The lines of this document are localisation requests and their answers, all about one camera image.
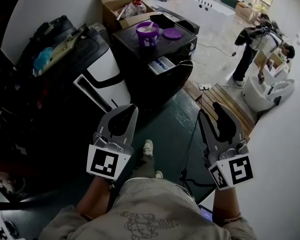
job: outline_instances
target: beige sweatshirt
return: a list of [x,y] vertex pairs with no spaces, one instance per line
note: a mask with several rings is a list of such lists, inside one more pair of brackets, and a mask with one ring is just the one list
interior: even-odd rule
[[164,179],[133,178],[122,186],[107,214],[88,222],[73,206],[64,208],[39,240],[257,239],[241,217],[221,226],[202,217],[183,187]]

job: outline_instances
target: window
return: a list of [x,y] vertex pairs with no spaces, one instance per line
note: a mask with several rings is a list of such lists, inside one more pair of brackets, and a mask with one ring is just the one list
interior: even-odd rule
[[272,0],[256,0],[254,8],[256,8],[261,13],[267,14],[270,8]]

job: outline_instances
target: purple container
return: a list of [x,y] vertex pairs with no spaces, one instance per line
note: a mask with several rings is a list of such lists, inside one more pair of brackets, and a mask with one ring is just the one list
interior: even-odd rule
[[153,23],[152,27],[156,28],[156,31],[144,33],[138,31],[140,27],[147,27],[150,26],[151,21],[149,22],[142,22],[138,26],[136,26],[135,32],[139,38],[139,46],[140,47],[154,47],[157,44],[157,39],[159,37],[159,26],[156,23]]

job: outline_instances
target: purple lid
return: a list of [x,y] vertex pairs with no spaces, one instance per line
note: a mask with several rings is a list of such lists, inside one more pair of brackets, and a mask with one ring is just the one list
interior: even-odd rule
[[176,28],[166,28],[163,31],[163,36],[169,39],[179,39],[182,36],[182,33]]

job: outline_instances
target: power strip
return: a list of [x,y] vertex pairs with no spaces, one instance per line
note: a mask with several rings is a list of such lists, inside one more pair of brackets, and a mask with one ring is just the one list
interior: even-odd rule
[[200,91],[207,91],[207,90],[209,90],[211,88],[212,88],[211,84],[200,84],[199,85],[199,90]]

